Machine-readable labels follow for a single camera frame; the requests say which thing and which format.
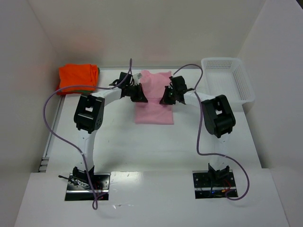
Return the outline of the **pink t shirt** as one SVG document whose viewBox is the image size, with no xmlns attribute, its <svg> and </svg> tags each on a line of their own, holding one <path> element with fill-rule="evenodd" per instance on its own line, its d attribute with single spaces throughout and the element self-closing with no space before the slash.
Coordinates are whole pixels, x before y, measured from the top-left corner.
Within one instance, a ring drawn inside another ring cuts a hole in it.
<svg viewBox="0 0 303 227">
<path fill-rule="evenodd" d="M 172 106 L 160 104 L 165 87 L 170 84 L 171 71 L 151 73 L 148 70 L 142 70 L 141 75 L 140 83 L 148 102 L 135 104 L 134 122 L 173 125 Z"/>
</svg>

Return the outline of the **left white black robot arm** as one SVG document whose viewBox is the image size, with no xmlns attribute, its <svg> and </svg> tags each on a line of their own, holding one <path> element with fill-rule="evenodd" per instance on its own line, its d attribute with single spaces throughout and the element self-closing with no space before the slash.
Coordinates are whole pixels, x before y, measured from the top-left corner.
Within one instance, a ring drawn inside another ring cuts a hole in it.
<svg viewBox="0 0 303 227">
<path fill-rule="evenodd" d="M 94 174 L 93 150 L 97 131 L 103 122 L 105 106 L 125 96 L 132 102 L 147 103 L 140 83 L 141 77 L 141 73 L 132 75 L 121 72 L 109 88 L 80 96 L 73 119 L 79 132 L 77 147 L 81 158 L 73 168 L 72 176 L 68 178 L 72 184 L 87 189 L 91 186 L 101 189 L 98 177 Z"/>
</svg>

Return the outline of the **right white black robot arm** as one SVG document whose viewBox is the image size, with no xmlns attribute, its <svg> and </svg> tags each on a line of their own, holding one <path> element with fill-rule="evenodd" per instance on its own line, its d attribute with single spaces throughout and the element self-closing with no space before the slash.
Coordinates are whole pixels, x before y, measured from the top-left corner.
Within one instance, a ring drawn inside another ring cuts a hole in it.
<svg viewBox="0 0 303 227">
<path fill-rule="evenodd" d="M 213 156 L 208 163 L 208 178 L 212 186 L 224 181 L 228 176 L 230 168 L 223 160 L 227 156 L 226 143 L 233 127 L 236 124 L 231 106 L 225 95 L 211 96 L 196 92 L 188 88 L 182 76 L 170 77 L 170 84 L 165 87 L 164 95 L 160 104 L 174 105 L 180 102 L 184 105 L 192 105 L 200 110 L 200 122 L 196 142 L 196 151 L 201 156 Z M 216 137 L 215 152 L 201 153 L 200 136 L 202 126 L 206 131 Z"/>
</svg>

